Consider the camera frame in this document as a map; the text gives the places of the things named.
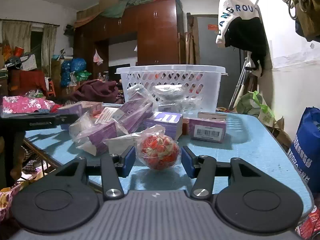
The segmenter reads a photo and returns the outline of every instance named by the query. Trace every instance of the maroon blanket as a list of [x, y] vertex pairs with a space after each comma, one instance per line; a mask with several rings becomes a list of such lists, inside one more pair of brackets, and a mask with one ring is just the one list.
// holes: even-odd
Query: maroon blanket
[[97, 79], [83, 83], [70, 95], [70, 100], [114, 103], [118, 95], [116, 81], [101, 82]]

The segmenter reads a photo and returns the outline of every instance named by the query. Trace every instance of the gray door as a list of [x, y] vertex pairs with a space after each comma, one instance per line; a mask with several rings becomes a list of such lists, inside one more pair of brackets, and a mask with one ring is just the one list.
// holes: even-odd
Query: gray door
[[239, 49], [218, 48], [216, 38], [218, 18], [197, 17], [199, 31], [200, 65], [226, 68], [228, 76], [221, 77], [217, 107], [228, 108], [241, 73]]

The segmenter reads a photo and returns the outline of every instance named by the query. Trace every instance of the black circular pad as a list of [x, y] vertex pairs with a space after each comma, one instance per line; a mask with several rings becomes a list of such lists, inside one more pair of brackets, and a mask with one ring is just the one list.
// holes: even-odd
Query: black circular pad
[[298, 194], [285, 185], [257, 177], [223, 189], [217, 196], [215, 210], [241, 230], [273, 234], [294, 228], [303, 204]]
[[41, 180], [13, 199], [12, 213], [23, 227], [40, 233], [60, 233], [83, 225], [98, 211], [97, 195], [81, 182]]

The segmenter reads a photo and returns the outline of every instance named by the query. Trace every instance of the window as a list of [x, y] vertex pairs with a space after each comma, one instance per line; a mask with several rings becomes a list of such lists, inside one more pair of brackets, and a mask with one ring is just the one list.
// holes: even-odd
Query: window
[[31, 32], [31, 53], [36, 56], [37, 69], [41, 70], [41, 48], [42, 48], [42, 36], [43, 32], [41, 31], [32, 31]]

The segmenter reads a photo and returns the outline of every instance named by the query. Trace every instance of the white plastic basket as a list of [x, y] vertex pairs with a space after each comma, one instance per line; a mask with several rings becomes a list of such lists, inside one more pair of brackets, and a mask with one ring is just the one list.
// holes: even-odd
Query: white plastic basket
[[135, 84], [142, 84], [151, 93], [156, 85], [182, 84], [188, 88], [186, 97], [202, 98], [199, 111], [212, 113], [216, 111], [221, 75], [226, 75], [226, 69], [208, 65], [151, 65], [117, 68], [116, 73], [121, 74], [125, 100], [127, 89]]

